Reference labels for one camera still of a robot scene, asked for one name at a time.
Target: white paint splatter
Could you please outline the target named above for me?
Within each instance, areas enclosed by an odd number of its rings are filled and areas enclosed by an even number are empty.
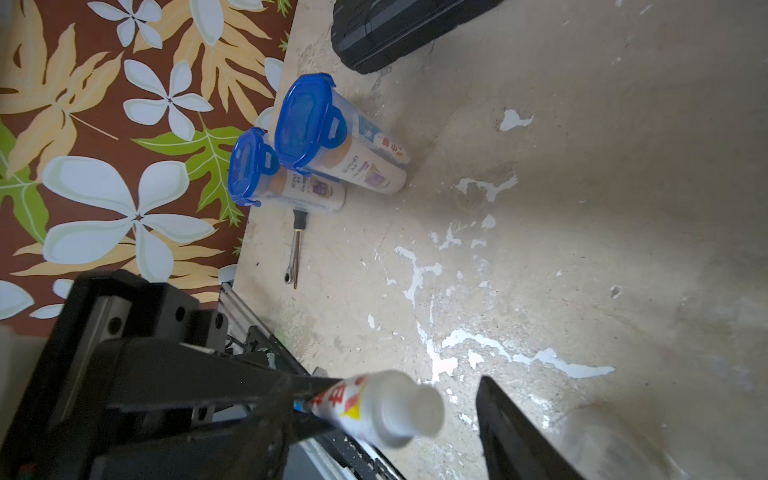
[[[507,353],[507,350],[501,345],[501,343],[498,342],[498,340],[489,339],[487,336],[484,336],[480,333],[472,335],[464,329],[458,329],[451,332],[448,338],[442,341],[442,348],[457,346],[459,343],[469,339],[476,341],[482,346],[497,349],[499,355],[506,357],[506,359],[510,362],[512,361],[512,356]]]
[[[607,375],[608,373],[616,370],[612,366],[592,367],[578,365],[576,363],[566,363],[558,358],[558,354],[553,349],[542,350],[536,353],[533,358],[528,358],[522,354],[515,354],[514,356],[511,356],[504,348],[504,346],[498,342],[498,340],[490,339],[480,333],[473,335],[464,329],[454,330],[451,335],[448,336],[448,338],[442,341],[442,348],[456,346],[459,343],[469,339],[476,341],[482,346],[487,346],[498,350],[498,353],[504,356],[509,362],[519,362],[530,366],[535,360],[538,360],[539,362],[546,365],[552,365],[556,369],[564,372],[572,379],[586,379],[593,376]]]
[[[479,180],[475,180],[474,178],[462,178],[461,180],[458,181],[455,187],[461,190],[464,195],[466,195],[467,187],[469,187],[469,184],[477,184],[478,188],[482,188],[483,190],[485,190],[485,199],[493,203],[496,201],[496,195],[498,195],[499,192],[501,192],[502,190],[507,190],[509,188],[512,188],[518,184],[518,176],[517,174],[512,174],[510,178],[508,178],[507,180],[504,181],[504,183],[499,184],[498,186],[495,186],[494,184],[490,184],[488,182],[481,182]]]
[[[449,376],[453,376],[453,371],[458,367],[458,360],[455,357],[449,359],[441,359],[440,355],[435,351],[435,344],[432,341],[432,337],[427,335],[427,332],[422,328],[421,323],[416,322],[416,329],[419,331],[419,337],[422,340],[422,344],[427,347],[427,355],[432,361],[432,380],[428,380],[427,383],[435,385],[440,381],[440,374],[447,373]]]
[[[386,267],[384,266],[384,262],[382,261],[382,256],[379,255],[379,251],[376,248],[374,248],[373,252],[375,253],[375,255],[373,256],[373,259],[376,260],[378,258],[379,259],[379,263],[382,264],[382,269],[384,269],[384,278],[386,278],[387,286],[389,286],[389,285],[397,285],[397,280],[389,278],[389,275],[387,275]]]
[[[493,228],[495,226],[496,226],[496,219],[491,214],[488,214],[488,216],[480,224],[480,227],[483,227],[485,229]]]
[[[482,355],[480,355],[479,353],[472,352],[471,350],[467,350],[467,357],[469,360],[469,366],[471,366],[473,370],[476,370],[478,368],[478,363],[484,362]]]
[[[462,244],[461,239],[453,237],[453,232],[451,231],[452,228],[453,228],[453,222],[451,222],[448,225],[448,231],[445,232],[445,242],[443,242],[443,244],[440,247],[438,247],[438,250],[445,250],[446,248],[450,247],[452,244],[454,245]]]
[[[520,114],[516,110],[507,110],[504,112],[504,120],[502,124],[498,126],[501,131],[511,130],[515,127],[527,127],[533,121],[534,115],[530,118],[520,118]]]
[[[544,410],[550,410],[552,408],[552,403],[549,400],[540,399],[532,393],[528,394],[528,398],[531,399],[531,401],[536,405],[542,407]]]
[[[533,358],[529,358],[519,353],[512,357],[512,361],[524,363],[528,366],[535,360],[547,365],[552,365],[572,379],[588,379],[593,376],[607,375],[616,370],[612,366],[586,366],[577,363],[566,363],[558,358],[558,354],[553,349],[540,350]]]
[[[436,276],[440,275],[442,273],[442,265],[435,263],[432,266],[418,266],[416,265],[416,254],[411,250],[406,250],[401,246],[397,246],[397,248],[395,248],[395,252],[398,255],[402,255],[408,260],[411,260],[411,264],[413,265],[413,278],[411,279],[411,286],[407,290],[403,290],[402,294],[406,296],[406,299],[411,300],[413,308],[416,308],[416,289],[422,288],[424,285],[424,272],[432,272]]]

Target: black case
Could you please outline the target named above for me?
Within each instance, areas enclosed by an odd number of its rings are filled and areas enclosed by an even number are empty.
[[[331,44],[347,67],[377,71],[503,0],[336,0]]]

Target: white bottle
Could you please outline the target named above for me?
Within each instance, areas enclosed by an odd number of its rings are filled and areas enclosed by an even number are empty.
[[[416,436],[435,436],[445,420],[440,392],[396,370],[357,375],[296,409],[311,412],[379,448],[399,449]]]

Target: green leaf print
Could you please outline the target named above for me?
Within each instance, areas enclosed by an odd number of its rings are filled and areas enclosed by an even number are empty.
[[[194,154],[186,161],[190,180],[197,180],[210,174],[208,183],[200,194],[197,211],[219,200],[221,210],[219,221],[229,220],[230,225],[239,226],[243,212],[232,201],[227,189],[227,175],[230,171],[230,152],[221,145],[234,146],[243,131],[235,127],[220,127],[209,130],[203,124],[203,131],[195,131],[192,140],[185,141],[173,132],[155,138],[134,138],[137,144],[159,154],[178,157]]]
[[[293,8],[290,4],[290,0],[264,0],[267,3],[277,3],[277,11],[283,14],[283,17],[288,16],[288,12]]]
[[[48,223],[48,208],[38,192],[40,183],[29,180],[28,165],[5,178],[9,165],[8,155],[15,145],[15,137],[0,121],[0,205],[6,197],[10,197],[16,220],[32,238],[42,244],[45,240],[45,225]]]

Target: floral fabric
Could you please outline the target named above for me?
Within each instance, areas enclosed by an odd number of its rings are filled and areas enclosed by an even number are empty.
[[[72,280],[125,268],[202,303],[245,211],[229,155],[269,127],[289,0],[0,5],[0,319],[47,336]]]

